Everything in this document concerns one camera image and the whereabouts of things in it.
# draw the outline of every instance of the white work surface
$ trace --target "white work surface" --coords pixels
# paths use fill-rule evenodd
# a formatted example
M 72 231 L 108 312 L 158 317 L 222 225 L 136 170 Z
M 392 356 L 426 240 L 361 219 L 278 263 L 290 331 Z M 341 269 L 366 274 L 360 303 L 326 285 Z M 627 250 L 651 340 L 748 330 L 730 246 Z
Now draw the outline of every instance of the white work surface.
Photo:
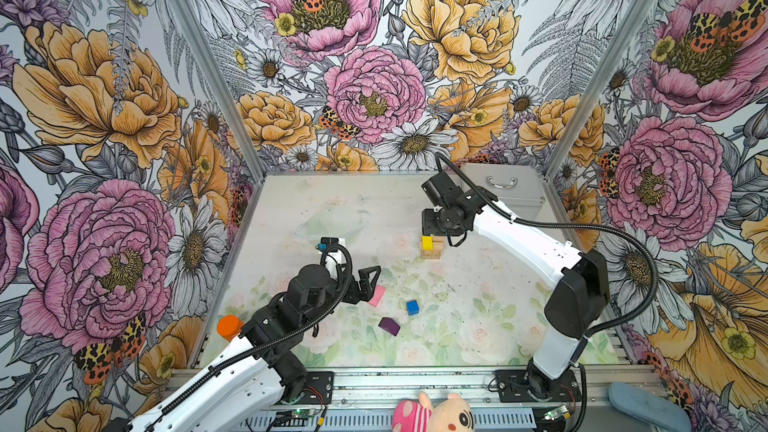
M 420 258 L 421 214 L 431 204 L 421 189 L 429 174 L 268 176 L 221 306 L 213 311 L 200 357 L 226 346 L 218 318 L 246 322 L 302 266 L 318 263 L 322 236 L 344 237 L 356 271 L 381 265 L 386 293 L 378 307 L 341 304 L 294 348 L 306 367 L 403 367 L 525 364 L 546 330 L 550 291 L 526 265 L 490 239 L 470 232 L 439 260 Z M 536 217 L 554 221 L 545 203 Z M 563 242 L 560 231 L 546 231 Z M 420 312 L 408 316 L 406 302 Z M 379 328 L 394 318 L 397 337 Z M 618 359 L 604 333 L 582 355 L 586 364 Z

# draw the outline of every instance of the purple block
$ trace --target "purple block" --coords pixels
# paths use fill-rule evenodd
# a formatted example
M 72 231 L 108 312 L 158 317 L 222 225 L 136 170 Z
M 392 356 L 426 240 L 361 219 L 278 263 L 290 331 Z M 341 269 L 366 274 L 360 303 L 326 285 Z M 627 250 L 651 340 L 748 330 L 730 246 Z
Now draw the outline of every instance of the purple block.
M 382 321 L 379 322 L 379 327 L 394 335 L 395 337 L 397 337 L 397 334 L 400 331 L 400 326 L 397 324 L 397 322 L 395 322 L 395 319 L 390 317 L 382 318 Z

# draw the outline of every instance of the pink plush toy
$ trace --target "pink plush toy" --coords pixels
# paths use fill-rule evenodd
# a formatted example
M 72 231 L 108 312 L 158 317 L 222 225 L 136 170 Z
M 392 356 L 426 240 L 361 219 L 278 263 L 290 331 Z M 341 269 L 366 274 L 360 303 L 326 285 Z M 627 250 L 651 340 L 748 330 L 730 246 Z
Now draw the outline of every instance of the pink plush toy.
M 427 394 L 418 395 L 418 403 L 404 400 L 395 408 L 392 432 L 464 432 L 475 429 L 475 416 L 469 404 L 458 394 L 433 408 Z

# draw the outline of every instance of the blue cube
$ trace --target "blue cube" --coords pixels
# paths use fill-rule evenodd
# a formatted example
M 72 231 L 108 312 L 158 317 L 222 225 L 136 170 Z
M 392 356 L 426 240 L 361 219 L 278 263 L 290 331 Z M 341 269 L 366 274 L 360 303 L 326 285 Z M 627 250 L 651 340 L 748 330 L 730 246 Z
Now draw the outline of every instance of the blue cube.
M 408 308 L 408 315 L 416 315 L 418 313 L 417 301 L 406 302 L 406 307 Z

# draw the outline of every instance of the floral wallpaper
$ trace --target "floral wallpaper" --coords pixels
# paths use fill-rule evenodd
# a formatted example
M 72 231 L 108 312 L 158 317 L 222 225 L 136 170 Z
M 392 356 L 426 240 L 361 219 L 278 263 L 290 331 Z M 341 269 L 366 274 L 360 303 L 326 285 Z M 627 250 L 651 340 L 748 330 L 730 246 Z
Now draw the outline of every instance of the floral wallpaper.
M 659 0 L 582 130 L 600 121 L 596 154 L 553 171 L 573 222 L 623 228 L 655 257 L 656 300 L 624 332 L 694 430 L 768 430 L 767 14 Z M 650 284 L 639 254 L 581 240 L 607 259 L 615 311 L 633 309 Z
M 190 1 L 267 170 L 377 171 L 543 168 L 631 0 Z
M 98 431 L 192 359 L 254 180 L 157 1 L 0 0 L 0 132 L 0 421 Z

